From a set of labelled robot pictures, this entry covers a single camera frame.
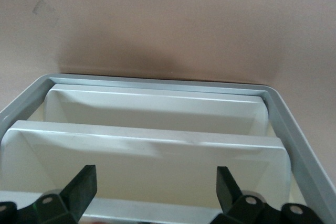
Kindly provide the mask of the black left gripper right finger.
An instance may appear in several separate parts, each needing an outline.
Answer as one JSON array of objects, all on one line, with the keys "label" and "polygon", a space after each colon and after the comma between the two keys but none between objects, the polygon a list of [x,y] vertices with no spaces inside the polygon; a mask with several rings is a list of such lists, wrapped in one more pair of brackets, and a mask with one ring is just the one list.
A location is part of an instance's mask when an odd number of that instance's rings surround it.
[{"label": "black left gripper right finger", "polygon": [[309,207],[286,203],[277,210],[257,196],[244,195],[228,167],[217,167],[216,195],[222,209],[213,223],[323,223]]}]

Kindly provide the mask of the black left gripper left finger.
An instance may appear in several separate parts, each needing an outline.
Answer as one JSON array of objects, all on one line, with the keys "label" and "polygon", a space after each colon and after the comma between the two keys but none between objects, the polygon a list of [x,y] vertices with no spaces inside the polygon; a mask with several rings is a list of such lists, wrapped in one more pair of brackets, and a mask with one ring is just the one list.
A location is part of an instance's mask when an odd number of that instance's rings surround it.
[{"label": "black left gripper left finger", "polygon": [[24,208],[2,201],[1,223],[78,223],[96,193],[96,166],[86,165],[59,193],[43,194]]}]

